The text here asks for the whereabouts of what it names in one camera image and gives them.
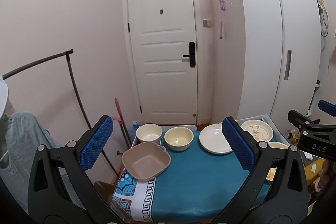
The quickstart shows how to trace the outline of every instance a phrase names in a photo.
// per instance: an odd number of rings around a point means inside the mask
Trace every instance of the silver bolt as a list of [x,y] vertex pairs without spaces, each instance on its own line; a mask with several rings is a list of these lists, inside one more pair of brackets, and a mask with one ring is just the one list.
[[295,145],[291,145],[291,150],[296,152],[297,151],[297,147]]
[[75,145],[76,145],[75,141],[69,141],[67,144],[68,147],[74,147]]
[[267,147],[267,143],[266,143],[266,142],[260,142],[260,143],[259,143],[259,146],[260,146],[261,148],[266,148],[266,147]]
[[44,147],[45,147],[44,144],[40,144],[38,146],[37,150],[42,151],[44,149]]

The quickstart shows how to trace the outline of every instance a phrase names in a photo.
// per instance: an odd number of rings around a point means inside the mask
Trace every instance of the paper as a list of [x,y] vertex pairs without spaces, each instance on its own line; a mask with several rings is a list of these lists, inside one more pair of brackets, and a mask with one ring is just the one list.
[[315,171],[316,171],[316,164],[313,164],[313,166],[311,167],[311,172],[315,173]]
[[304,156],[308,159],[308,160],[312,160],[313,159],[313,156],[307,152],[303,152],[304,153]]

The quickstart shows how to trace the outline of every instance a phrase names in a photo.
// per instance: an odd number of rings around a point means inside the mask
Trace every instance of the teal tablecloth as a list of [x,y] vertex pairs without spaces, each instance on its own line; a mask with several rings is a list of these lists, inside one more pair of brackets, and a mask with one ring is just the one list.
[[[214,218],[233,198],[249,172],[235,154],[213,155],[194,132],[191,146],[183,152],[170,150],[167,170],[157,177],[152,203],[153,222],[197,222]],[[255,201],[263,202],[270,184],[266,181]]]

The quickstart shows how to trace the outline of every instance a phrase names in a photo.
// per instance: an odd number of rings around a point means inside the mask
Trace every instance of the door panel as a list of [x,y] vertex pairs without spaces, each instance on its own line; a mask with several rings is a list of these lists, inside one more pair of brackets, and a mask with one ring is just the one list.
[[197,67],[193,0],[128,0],[137,88],[146,123],[196,123]]
[[305,115],[319,72],[321,34],[317,0],[281,0],[283,58],[271,119],[281,133],[294,126],[288,122],[292,109]]

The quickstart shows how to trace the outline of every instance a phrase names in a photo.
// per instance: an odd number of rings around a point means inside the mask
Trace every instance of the clothes rack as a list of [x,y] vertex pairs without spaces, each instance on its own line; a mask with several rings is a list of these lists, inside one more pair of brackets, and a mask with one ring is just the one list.
[[[86,124],[88,126],[89,129],[92,129],[92,126],[89,122],[89,119],[87,118],[86,116],[86,113],[85,113],[85,110],[84,110],[84,107],[83,107],[83,104],[82,104],[82,101],[79,97],[79,93],[78,93],[78,90],[77,90],[77,86],[76,86],[76,83],[75,83],[75,78],[74,78],[74,75],[73,75],[73,71],[72,71],[72,67],[71,67],[71,62],[70,62],[70,54],[73,54],[74,50],[71,49],[70,51],[66,51],[66,52],[62,52],[62,53],[59,53],[59,54],[55,54],[55,55],[52,55],[52,56],[49,56],[49,57],[46,57],[46,58],[43,58],[43,59],[40,59],[40,60],[37,60],[37,61],[34,61],[32,63],[29,63],[29,64],[26,64],[20,68],[17,68],[15,70],[12,70],[6,74],[4,74],[2,76],[2,78],[4,80],[6,80],[7,78],[13,76],[13,75],[16,75],[18,74],[19,72],[22,72],[24,70],[27,70],[29,68],[32,68],[34,66],[37,66],[39,64],[42,64],[42,63],[45,63],[47,61],[50,61],[50,60],[53,60],[53,59],[56,59],[56,58],[59,58],[59,57],[63,57],[63,56],[66,56],[67,58],[67,63],[68,63],[68,69],[69,69],[69,73],[70,73],[70,78],[71,78],[71,82],[72,82],[72,85],[73,85],[73,89],[75,91],[75,94],[76,94],[76,98],[77,98],[77,101],[78,101],[78,104],[79,104],[79,107],[82,111],[82,114],[84,116],[84,119],[86,121]],[[116,169],[113,167],[112,163],[110,162],[109,158],[107,157],[106,153],[104,150],[101,151],[101,153],[103,154],[104,158],[106,159],[106,161],[108,162],[108,164],[110,165],[110,167],[112,168],[113,172],[117,175],[117,177],[119,178],[120,175],[119,173],[116,171]]]

